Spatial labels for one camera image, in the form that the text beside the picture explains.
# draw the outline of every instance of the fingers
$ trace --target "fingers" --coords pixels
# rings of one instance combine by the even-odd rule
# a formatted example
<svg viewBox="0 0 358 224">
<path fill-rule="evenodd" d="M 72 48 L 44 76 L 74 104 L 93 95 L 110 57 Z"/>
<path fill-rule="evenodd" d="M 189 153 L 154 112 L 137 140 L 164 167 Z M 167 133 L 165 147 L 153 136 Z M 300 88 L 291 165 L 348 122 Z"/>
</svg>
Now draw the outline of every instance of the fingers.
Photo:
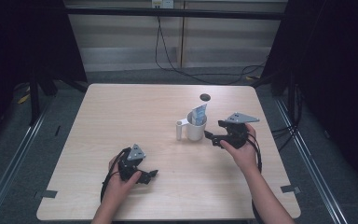
<svg viewBox="0 0 358 224">
<path fill-rule="evenodd" d="M 246 128 L 248 129 L 248 133 L 255 137 L 255 129 L 249 123 L 245 123 Z"/>
<path fill-rule="evenodd" d="M 135 174 L 133 174 L 132 177 L 127 181 L 127 185 L 132 188 L 132 186 L 134 186 L 141 177 L 141 174 L 142 172 L 140 171 L 135 172 Z"/>
<path fill-rule="evenodd" d="M 225 140 L 220 141 L 220 145 L 231 155 L 234 156 L 233 153 L 235 152 L 235 147 L 232 146 L 230 143 L 226 142 Z"/>
</svg>

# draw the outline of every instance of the wrist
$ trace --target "wrist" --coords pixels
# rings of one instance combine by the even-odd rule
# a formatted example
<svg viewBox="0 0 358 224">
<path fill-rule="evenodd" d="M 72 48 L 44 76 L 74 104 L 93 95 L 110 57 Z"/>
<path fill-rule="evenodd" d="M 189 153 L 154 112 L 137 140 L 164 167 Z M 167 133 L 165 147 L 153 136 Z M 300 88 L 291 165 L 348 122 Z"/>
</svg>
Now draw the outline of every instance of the wrist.
<svg viewBox="0 0 358 224">
<path fill-rule="evenodd" d="M 253 174 L 260 174 L 260 171 L 257 168 L 257 165 L 247 166 L 241 168 L 241 171 L 245 177 Z"/>
</svg>

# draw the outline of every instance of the hand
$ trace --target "hand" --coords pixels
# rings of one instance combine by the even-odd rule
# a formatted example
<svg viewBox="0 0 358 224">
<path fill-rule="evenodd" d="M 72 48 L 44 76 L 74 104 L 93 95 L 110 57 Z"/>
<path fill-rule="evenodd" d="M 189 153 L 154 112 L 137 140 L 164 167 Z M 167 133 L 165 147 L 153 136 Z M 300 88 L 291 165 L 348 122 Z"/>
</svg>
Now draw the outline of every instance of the hand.
<svg viewBox="0 0 358 224">
<path fill-rule="evenodd" d="M 109 170 L 115 158 L 116 157 L 114 157 L 109 162 L 109 167 L 108 167 Z M 109 184 L 106 187 L 106 191 L 103 196 L 103 201 L 107 200 L 110 203 L 122 204 L 124 200 L 127 198 L 127 196 L 129 195 L 132 187 L 136 184 L 138 179 L 141 177 L 142 173 L 138 171 L 135 174 L 133 174 L 129 180 L 123 181 L 120 177 L 120 173 L 118 172 L 118 165 L 116 163 L 115 167 L 113 168 L 112 174 L 113 175 L 109 180 Z"/>
<path fill-rule="evenodd" d="M 249 140 L 255 143 L 255 129 L 248 123 L 245 123 L 245 125 L 249 130 Z M 220 144 L 232 156 L 235 163 L 237 163 L 243 172 L 253 168 L 257 169 L 257 164 L 255 161 L 255 149 L 249 142 L 246 142 L 245 145 L 238 149 L 224 140 L 220 141 Z"/>
<path fill-rule="evenodd" d="M 109 170 L 115 158 L 116 157 L 114 157 L 109 162 Z M 115 215 L 118 207 L 130 194 L 130 190 L 136 184 L 142 174 L 140 171 L 138 171 L 133 174 L 129 180 L 123 181 L 121 180 L 120 173 L 118 172 L 117 163 L 115 164 L 115 167 L 113 168 L 112 172 L 113 175 L 110 178 L 109 183 L 106 187 L 103 201 L 98 207 L 98 210 L 95 213 L 95 217 L 92 220 L 92 223 L 112 223 L 113 216 Z"/>
</svg>

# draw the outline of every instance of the white mug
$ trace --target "white mug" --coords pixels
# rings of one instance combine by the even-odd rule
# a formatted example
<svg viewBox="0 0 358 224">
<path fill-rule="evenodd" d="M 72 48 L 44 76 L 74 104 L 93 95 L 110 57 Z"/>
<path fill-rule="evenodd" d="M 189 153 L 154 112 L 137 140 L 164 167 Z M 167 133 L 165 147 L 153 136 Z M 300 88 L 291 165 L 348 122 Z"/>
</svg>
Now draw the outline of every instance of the white mug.
<svg viewBox="0 0 358 224">
<path fill-rule="evenodd" d="M 186 126 L 186 136 L 190 141 L 199 141 L 205 131 L 206 126 L 206 115 L 202 121 L 202 124 L 200 126 L 194 125 L 191 123 L 192 120 L 192 112 L 188 113 L 187 119 L 180 119 L 176 121 L 176 139 L 181 140 L 182 139 L 182 127 Z"/>
</svg>

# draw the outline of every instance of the black cable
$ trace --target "black cable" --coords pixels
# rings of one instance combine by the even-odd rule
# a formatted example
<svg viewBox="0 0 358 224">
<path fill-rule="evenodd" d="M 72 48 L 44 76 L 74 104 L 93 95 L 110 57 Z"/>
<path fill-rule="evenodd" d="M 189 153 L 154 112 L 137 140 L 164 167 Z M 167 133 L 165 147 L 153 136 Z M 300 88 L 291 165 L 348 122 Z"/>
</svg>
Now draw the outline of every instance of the black cable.
<svg viewBox="0 0 358 224">
<path fill-rule="evenodd" d="M 164 68 L 162 66 L 159 65 L 158 63 L 158 59 L 157 59 L 157 55 L 158 55 L 158 42 L 159 42 L 159 36 L 161 35 L 161 39 L 162 39 L 162 42 L 163 42 L 163 45 L 164 45 L 164 50 L 165 50 L 165 54 L 167 56 L 167 59 L 168 59 L 168 63 L 170 64 L 171 68 Z M 185 76 L 185 77 L 191 77 L 193 79 L 196 79 L 197 81 L 200 81 L 200 82 L 203 82 L 203 83 L 207 83 L 207 84 L 211 84 L 211 85 L 231 85 L 231 84 L 235 84 L 239 81 L 242 80 L 243 76 L 244 75 L 247 75 L 247 74 L 251 74 L 253 73 L 254 71 L 256 71 L 257 69 L 261 68 L 261 67 L 264 67 L 264 64 L 267 62 L 263 62 L 259 65 L 249 65 L 249 66 L 245 66 L 241 73 L 239 74 L 224 74 L 224 73 L 221 73 L 221 74 L 193 74 L 193 75 L 190 75 L 184 71 L 180 71 L 178 69 L 176 69 L 173 65 L 172 65 L 172 62 L 171 62 L 171 59 L 168 55 L 168 51 L 167 51 L 167 46 L 165 44 L 165 38 L 164 38 L 164 34 L 162 33 L 162 29 L 161 29 L 161 22 L 160 22 L 160 17 L 158 17 L 158 34 L 157 34 L 157 43 L 156 43 L 156 48 L 155 48 L 155 62 L 156 62 L 156 65 L 164 70 L 164 71 L 169 71 L 169 72 L 176 72 L 182 76 Z M 250 68 L 250 67 L 255 67 L 253 70 L 249 71 L 249 72 L 245 72 L 246 69 Z M 206 81 L 204 79 L 201 79 L 201 78 L 197 78 L 197 76 L 236 76 L 238 77 L 237 79 L 233 80 L 233 81 L 230 81 L 230 82 L 227 82 L 227 83 L 215 83 L 215 82 L 210 82 L 210 81 Z"/>
<path fill-rule="evenodd" d="M 252 147 L 255 149 L 255 153 L 257 155 L 257 168 L 258 168 L 258 171 L 260 171 L 260 174 L 261 174 L 261 170 L 263 168 L 263 165 L 262 165 L 262 162 L 261 162 L 261 152 L 260 152 L 260 146 L 258 145 L 258 142 L 257 140 L 255 139 L 255 137 L 251 134 L 248 133 L 249 136 L 253 137 L 254 140 L 255 140 L 255 143 L 252 142 L 251 140 L 249 140 L 249 138 L 246 139 L 246 141 L 252 145 Z"/>
<path fill-rule="evenodd" d="M 103 201 L 104 192 L 106 191 L 106 187 L 109 184 L 110 178 L 112 178 L 112 175 L 118 173 L 118 172 L 112 173 L 112 171 L 115 168 L 115 165 L 116 165 L 118 159 L 120 159 L 121 155 L 126 151 L 128 151 L 127 148 L 124 148 L 123 150 L 121 150 L 120 153 L 118 153 L 118 155 L 116 156 L 115 160 L 113 161 L 112 166 L 109 168 L 109 173 L 107 173 L 106 178 L 103 182 L 103 188 L 101 189 L 101 202 Z"/>
<path fill-rule="evenodd" d="M 261 162 L 261 153 L 260 153 L 260 146 L 258 145 L 258 142 L 257 140 L 255 139 L 255 137 L 251 134 L 248 133 L 249 136 L 253 137 L 254 140 L 255 140 L 255 143 L 253 143 L 251 140 L 249 140 L 249 138 L 246 139 L 246 141 L 252 145 L 252 147 L 255 149 L 255 153 L 257 154 L 257 169 L 258 171 L 260 172 L 261 174 L 261 171 L 262 171 L 262 162 Z M 261 218 L 260 214 L 258 213 L 256 207 L 255 207 L 255 202 L 254 200 L 252 199 L 252 210 L 254 212 L 254 215 L 255 215 L 255 220 L 257 221 L 257 223 L 259 224 L 263 224 L 263 219 Z"/>
<path fill-rule="evenodd" d="M 284 132 L 284 133 L 279 133 L 279 134 L 274 135 L 275 140 L 286 135 L 287 132 L 290 133 L 289 138 L 283 143 L 283 145 L 281 145 L 278 148 L 279 152 L 281 152 L 287 146 L 287 144 L 290 142 L 290 140 L 294 137 L 294 135 L 298 131 L 298 125 L 302 118 L 302 105 L 303 105 L 303 101 L 304 101 L 304 96 L 301 94 L 298 86 L 296 86 L 295 94 L 296 94 L 296 104 L 297 104 L 297 115 L 296 115 L 296 118 L 295 118 L 293 124 L 288 127 L 272 131 L 273 133 Z"/>
</svg>

